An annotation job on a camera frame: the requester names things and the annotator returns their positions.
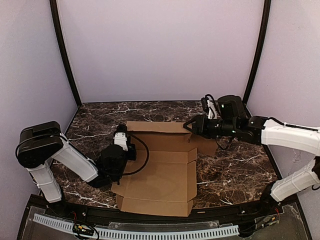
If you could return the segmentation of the brown cardboard box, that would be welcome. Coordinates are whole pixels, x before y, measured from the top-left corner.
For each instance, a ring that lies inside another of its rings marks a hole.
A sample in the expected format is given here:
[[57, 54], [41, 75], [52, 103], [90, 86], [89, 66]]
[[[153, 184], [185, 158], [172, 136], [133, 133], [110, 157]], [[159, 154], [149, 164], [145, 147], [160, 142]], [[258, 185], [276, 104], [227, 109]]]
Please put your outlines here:
[[113, 183], [117, 207], [122, 212], [188, 217], [197, 196], [198, 154], [213, 157], [218, 148], [184, 129], [181, 122], [127, 121], [137, 149], [119, 183]]

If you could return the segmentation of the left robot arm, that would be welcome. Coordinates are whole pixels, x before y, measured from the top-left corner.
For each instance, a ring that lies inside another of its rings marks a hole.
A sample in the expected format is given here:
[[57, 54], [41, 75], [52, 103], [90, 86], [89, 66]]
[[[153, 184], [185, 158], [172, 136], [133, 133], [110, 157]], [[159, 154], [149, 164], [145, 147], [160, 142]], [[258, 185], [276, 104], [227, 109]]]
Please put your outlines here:
[[45, 199], [57, 203], [63, 199], [63, 191], [50, 169], [49, 160], [60, 162], [91, 187], [101, 188], [111, 182], [119, 183], [127, 162], [136, 160], [137, 150], [127, 127], [120, 124], [112, 143], [101, 151], [97, 161], [93, 161], [67, 140], [58, 122], [50, 121], [23, 129], [15, 156], [33, 177]]

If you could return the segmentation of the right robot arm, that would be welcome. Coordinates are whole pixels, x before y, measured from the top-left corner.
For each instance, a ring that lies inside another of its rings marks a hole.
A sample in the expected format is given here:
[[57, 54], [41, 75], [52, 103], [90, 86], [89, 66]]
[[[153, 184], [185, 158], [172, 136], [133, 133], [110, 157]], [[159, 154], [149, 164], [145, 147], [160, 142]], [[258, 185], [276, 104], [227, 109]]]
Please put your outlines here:
[[308, 152], [314, 159], [300, 170], [266, 187], [261, 200], [279, 203], [287, 197], [320, 183], [320, 129], [281, 122], [274, 117], [246, 114], [240, 96], [201, 99], [205, 114], [198, 114], [183, 128], [206, 139], [230, 137], [253, 145], [280, 146]]

